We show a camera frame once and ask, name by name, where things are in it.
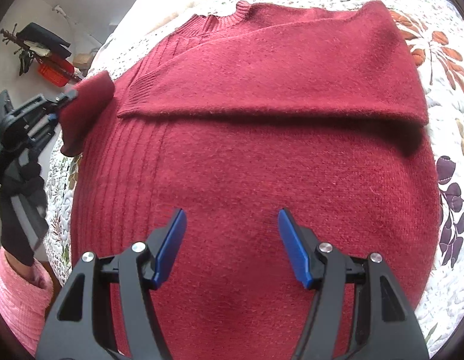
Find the pink sleeve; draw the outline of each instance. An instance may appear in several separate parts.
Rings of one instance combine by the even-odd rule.
[[[0,250],[0,314],[14,335],[34,356],[42,329],[44,313],[54,292],[51,277],[34,261],[34,281],[21,278]]]

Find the ribbed neckline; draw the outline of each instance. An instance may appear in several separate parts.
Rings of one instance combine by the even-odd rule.
[[[224,30],[244,21],[251,7],[252,4],[241,0],[236,4],[235,12],[229,16],[203,16],[194,14],[183,26],[175,30],[175,33],[180,33],[180,35],[185,37],[192,37]]]

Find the purple flower pattern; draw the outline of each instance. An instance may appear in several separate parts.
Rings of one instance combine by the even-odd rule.
[[[457,183],[449,184],[446,190],[440,188],[452,179],[456,168],[455,162],[443,155],[438,158],[436,166],[440,192],[440,224],[444,218],[447,218],[442,227],[439,242],[443,258],[442,265],[450,261],[450,266],[453,268],[464,242],[463,237],[460,236],[464,232],[464,212],[457,218],[464,200],[461,198],[462,191]]]

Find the black glove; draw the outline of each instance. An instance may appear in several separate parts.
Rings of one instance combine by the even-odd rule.
[[[39,208],[44,218],[46,216],[47,196],[44,191],[44,180],[40,176],[41,166],[37,162],[29,162],[22,166],[19,173],[24,180],[23,182],[5,175],[0,187],[0,220],[2,222],[0,242],[3,248],[22,264],[32,266],[34,264],[34,251],[29,245],[10,198],[19,194],[26,196],[32,205]]]

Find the bed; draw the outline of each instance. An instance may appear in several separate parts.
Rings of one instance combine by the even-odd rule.
[[[90,75],[116,79],[193,14],[229,15],[238,0],[137,0],[99,50]],[[354,10],[369,0],[246,0]],[[382,0],[401,30],[417,66],[429,113],[428,133],[439,176],[441,224],[427,286],[416,316],[434,355],[464,316],[464,21],[446,0]],[[80,156],[53,149],[46,192],[46,252],[59,281],[71,272],[70,213]]]

